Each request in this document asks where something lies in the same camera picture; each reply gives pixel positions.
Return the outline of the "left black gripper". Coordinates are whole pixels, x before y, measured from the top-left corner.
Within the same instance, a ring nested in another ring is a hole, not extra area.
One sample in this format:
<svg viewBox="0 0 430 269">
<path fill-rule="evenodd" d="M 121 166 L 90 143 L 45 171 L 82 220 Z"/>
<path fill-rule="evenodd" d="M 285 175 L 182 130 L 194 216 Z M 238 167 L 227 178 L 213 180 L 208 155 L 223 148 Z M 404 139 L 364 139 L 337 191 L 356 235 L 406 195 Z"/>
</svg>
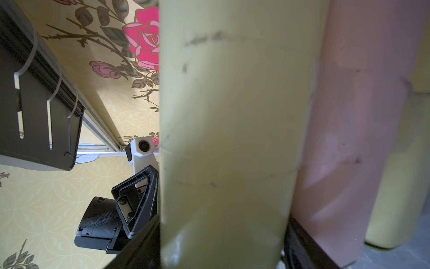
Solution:
<svg viewBox="0 0 430 269">
<path fill-rule="evenodd" d="M 149 165 L 112 188 L 115 200 L 94 197 L 78 226 L 75 246 L 120 253 L 156 215 L 158 185 L 159 173 Z"/>
</svg>

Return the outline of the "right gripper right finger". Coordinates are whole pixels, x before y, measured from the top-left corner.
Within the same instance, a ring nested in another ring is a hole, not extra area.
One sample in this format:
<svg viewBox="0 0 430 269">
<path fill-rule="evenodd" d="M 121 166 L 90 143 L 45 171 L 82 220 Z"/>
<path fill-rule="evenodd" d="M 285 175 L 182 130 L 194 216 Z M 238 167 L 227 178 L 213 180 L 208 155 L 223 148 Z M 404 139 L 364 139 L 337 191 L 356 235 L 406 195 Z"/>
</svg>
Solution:
<svg viewBox="0 0 430 269">
<path fill-rule="evenodd" d="M 292 216 L 288 220 L 283 251 L 287 269 L 339 269 Z"/>
</svg>

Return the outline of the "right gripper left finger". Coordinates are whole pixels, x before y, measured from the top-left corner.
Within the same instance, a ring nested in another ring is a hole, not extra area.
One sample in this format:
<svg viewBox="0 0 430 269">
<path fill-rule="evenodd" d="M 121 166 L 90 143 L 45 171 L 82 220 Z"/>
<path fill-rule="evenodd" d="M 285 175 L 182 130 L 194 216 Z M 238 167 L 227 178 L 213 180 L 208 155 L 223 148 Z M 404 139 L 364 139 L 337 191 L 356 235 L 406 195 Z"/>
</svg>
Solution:
<svg viewBox="0 0 430 269">
<path fill-rule="evenodd" d="M 123 248 L 105 269 L 159 269 L 160 216 L 150 222 Z"/>
</svg>

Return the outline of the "green drawer cabinet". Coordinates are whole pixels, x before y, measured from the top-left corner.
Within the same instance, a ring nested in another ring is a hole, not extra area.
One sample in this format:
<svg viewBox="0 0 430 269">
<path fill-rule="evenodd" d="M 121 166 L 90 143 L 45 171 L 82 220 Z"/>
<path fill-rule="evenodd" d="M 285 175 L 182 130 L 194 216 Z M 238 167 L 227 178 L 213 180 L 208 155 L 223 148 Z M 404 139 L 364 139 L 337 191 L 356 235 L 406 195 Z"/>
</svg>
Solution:
<svg viewBox="0 0 430 269">
<path fill-rule="evenodd" d="M 164 269 L 361 254 L 428 1 L 161 1 Z"/>
</svg>

